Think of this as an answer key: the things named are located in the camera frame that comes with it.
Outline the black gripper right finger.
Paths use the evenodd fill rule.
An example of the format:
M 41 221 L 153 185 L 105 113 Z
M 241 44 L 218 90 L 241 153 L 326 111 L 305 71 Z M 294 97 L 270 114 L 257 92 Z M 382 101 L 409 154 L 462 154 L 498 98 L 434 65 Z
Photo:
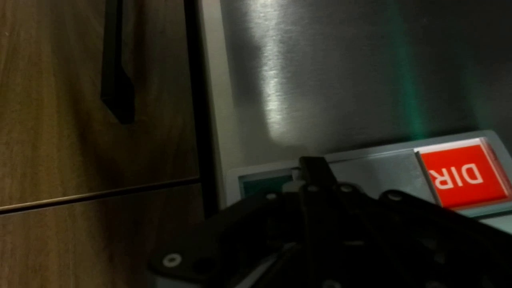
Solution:
M 319 288 L 512 288 L 510 234 L 402 191 L 374 199 L 303 161 L 310 284 Z

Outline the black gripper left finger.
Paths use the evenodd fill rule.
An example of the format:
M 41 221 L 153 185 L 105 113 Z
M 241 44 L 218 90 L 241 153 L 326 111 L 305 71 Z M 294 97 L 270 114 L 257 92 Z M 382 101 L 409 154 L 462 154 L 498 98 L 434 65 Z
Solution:
M 233 288 L 302 239 L 298 194 L 244 199 L 159 247 L 151 288 Z

